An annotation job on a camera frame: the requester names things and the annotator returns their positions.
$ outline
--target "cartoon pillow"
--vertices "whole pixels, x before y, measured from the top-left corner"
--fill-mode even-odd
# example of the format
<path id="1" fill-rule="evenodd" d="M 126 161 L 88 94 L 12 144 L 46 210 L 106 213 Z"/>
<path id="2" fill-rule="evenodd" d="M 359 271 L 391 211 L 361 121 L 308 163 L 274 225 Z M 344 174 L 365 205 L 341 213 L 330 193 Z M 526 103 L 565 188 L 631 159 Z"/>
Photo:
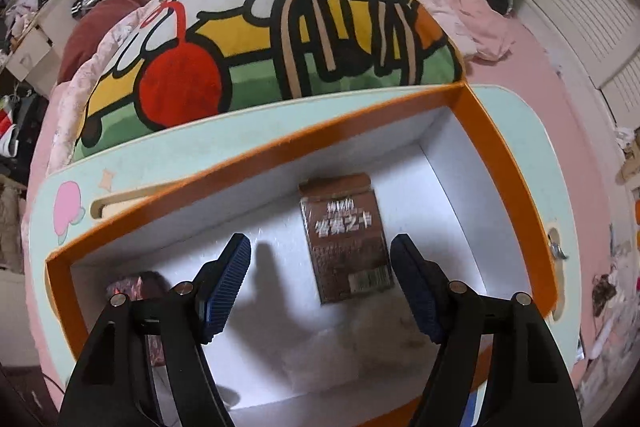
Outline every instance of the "cartoon pillow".
<path id="1" fill-rule="evenodd" d="M 254 105 L 462 77 L 417 0 L 163 0 L 95 86 L 74 160 Z"/>

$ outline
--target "cable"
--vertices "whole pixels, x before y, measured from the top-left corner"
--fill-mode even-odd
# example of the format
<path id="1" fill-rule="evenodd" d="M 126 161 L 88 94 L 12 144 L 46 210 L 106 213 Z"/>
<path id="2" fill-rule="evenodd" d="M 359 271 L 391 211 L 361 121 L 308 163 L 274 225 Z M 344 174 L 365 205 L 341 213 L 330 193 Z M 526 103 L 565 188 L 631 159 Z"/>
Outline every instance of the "cable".
<path id="1" fill-rule="evenodd" d="M 44 373 L 42 374 L 42 376 L 47 380 L 49 380 L 53 385 L 55 385 L 57 390 L 59 390 L 60 393 L 62 393 L 62 396 L 65 396 L 65 392 L 62 391 L 62 388 L 58 385 L 58 383 L 55 380 L 53 380 L 53 378 L 51 378 L 49 375 L 45 375 Z"/>

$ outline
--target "metal screw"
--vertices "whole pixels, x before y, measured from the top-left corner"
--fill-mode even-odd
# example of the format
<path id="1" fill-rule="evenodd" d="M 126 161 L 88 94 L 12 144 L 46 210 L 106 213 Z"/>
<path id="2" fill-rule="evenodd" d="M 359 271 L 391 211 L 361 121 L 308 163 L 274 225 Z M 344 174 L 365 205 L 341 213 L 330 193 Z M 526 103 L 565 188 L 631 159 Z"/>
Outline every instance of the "metal screw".
<path id="1" fill-rule="evenodd" d="M 193 291 L 193 283 L 191 281 L 178 282 L 174 286 L 174 292 L 178 295 L 187 295 Z"/>
<path id="2" fill-rule="evenodd" d="M 124 293 L 116 293 L 111 299 L 109 299 L 111 306 L 118 307 L 122 306 L 125 302 L 127 302 L 127 296 Z"/>
<path id="3" fill-rule="evenodd" d="M 464 293 L 466 292 L 466 284 L 462 281 L 451 281 L 449 283 L 449 289 L 453 293 Z"/>
<path id="4" fill-rule="evenodd" d="M 531 297 L 529 297 L 526 293 L 518 293 L 516 295 L 516 301 L 518 301 L 523 306 L 529 306 L 531 304 Z"/>

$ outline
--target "light green table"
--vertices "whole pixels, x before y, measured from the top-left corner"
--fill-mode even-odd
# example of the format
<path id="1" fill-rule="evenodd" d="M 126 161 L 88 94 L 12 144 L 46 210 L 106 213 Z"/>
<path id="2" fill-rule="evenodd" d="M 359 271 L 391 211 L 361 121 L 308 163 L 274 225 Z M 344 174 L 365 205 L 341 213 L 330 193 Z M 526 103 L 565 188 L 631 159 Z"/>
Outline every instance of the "light green table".
<path id="1" fill-rule="evenodd" d="M 38 318 L 60 380 L 68 382 L 75 360 L 50 307 L 44 283 L 45 260 L 58 248 L 53 208 L 60 185 L 76 182 L 87 210 L 78 224 L 68 227 L 68 242 L 97 224 L 88 207 L 108 194 L 105 171 L 106 180 L 112 178 L 112 192 L 177 180 L 300 128 L 423 89 L 429 87 L 339 93 L 232 112 L 128 142 L 50 176 L 42 184 L 31 214 L 30 262 Z M 565 309 L 557 322 L 551 318 L 548 322 L 571 370 L 580 327 L 580 260 L 574 216 L 558 159 L 542 122 L 516 94 L 497 86 L 474 86 L 474 92 L 516 158 L 543 224 L 554 223 L 562 237 L 562 249 L 569 256 L 564 266 Z"/>

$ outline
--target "small brown box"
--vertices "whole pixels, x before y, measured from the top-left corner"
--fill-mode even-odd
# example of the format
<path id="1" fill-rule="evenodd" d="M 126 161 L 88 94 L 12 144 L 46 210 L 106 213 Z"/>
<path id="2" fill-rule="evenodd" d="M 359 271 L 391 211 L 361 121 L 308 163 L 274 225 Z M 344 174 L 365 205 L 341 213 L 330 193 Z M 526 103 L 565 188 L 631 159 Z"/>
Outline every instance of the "small brown box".
<path id="1" fill-rule="evenodd" d="M 376 195 L 366 174 L 300 185 L 320 303 L 394 285 Z"/>

